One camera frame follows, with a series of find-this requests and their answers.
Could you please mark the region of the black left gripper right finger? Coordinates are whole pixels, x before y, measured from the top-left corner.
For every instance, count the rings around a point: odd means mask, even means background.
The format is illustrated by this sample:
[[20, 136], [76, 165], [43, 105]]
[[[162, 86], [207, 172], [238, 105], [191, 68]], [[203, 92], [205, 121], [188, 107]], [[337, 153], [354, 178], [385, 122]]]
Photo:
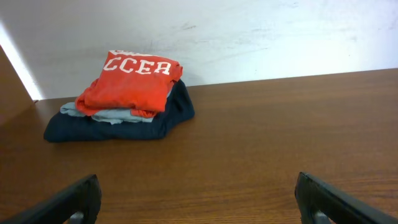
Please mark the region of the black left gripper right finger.
[[370, 207], [309, 173], [299, 173], [295, 198], [302, 224], [397, 224], [396, 218]]

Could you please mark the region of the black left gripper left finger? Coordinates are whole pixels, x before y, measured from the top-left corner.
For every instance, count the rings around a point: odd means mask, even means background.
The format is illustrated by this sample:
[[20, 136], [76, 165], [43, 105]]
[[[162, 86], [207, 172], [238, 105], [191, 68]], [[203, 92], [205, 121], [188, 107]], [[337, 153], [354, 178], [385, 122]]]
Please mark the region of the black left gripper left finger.
[[2, 221], [2, 224], [94, 224], [101, 208], [101, 188], [95, 174], [88, 175], [51, 198]]

